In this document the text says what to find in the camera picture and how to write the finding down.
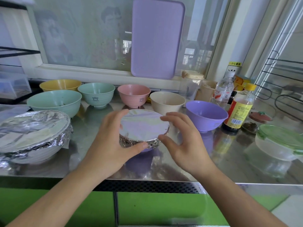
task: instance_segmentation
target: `person's left hand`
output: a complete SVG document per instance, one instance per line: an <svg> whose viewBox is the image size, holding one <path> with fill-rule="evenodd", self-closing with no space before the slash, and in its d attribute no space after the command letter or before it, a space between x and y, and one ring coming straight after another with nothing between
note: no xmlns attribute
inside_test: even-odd
<svg viewBox="0 0 303 227"><path fill-rule="evenodd" d="M104 118L95 140L77 168L85 170L90 176L96 176L98 184L117 172L131 157L148 147L145 142L129 148L120 146L120 122L127 113L128 109L113 111Z"/></svg>

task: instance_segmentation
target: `green lid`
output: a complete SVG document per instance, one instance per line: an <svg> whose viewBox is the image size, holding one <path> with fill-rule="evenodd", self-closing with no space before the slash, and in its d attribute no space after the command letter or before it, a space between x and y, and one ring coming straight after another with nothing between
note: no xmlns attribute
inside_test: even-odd
<svg viewBox="0 0 303 227"><path fill-rule="evenodd" d="M294 131L279 126L262 124L258 128L257 135L263 140L268 138L279 145L293 149L294 154L303 154L303 135Z"/></svg>

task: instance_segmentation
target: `red lid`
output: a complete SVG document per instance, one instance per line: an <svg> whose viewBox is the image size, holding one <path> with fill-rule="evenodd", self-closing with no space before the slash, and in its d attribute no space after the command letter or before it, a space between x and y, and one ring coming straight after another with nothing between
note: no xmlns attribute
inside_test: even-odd
<svg viewBox="0 0 303 227"><path fill-rule="evenodd" d="M249 114L249 118L251 118L252 120L254 120L256 122L260 122L260 123L267 123L267 122L272 121L272 118L269 117L267 114L265 114L265 112L262 112L262 111L251 112Z"/></svg>

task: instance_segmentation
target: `purple tray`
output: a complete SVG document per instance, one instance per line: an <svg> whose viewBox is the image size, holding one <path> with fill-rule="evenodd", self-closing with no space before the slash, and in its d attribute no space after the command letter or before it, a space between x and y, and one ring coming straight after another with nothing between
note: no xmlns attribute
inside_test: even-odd
<svg viewBox="0 0 303 227"><path fill-rule="evenodd" d="M171 0L134 0L131 73L137 77L174 77L185 6Z"/></svg>

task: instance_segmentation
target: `yellow bowl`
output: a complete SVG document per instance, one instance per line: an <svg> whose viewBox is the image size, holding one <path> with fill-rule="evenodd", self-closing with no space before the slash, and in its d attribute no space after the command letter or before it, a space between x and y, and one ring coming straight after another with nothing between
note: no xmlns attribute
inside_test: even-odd
<svg viewBox="0 0 303 227"><path fill-rule="evenodd" d="M79 80L50 80L43 82L39 85L44 92L53 90L72 90L77 91L77 88L81 85Z"/></svg>

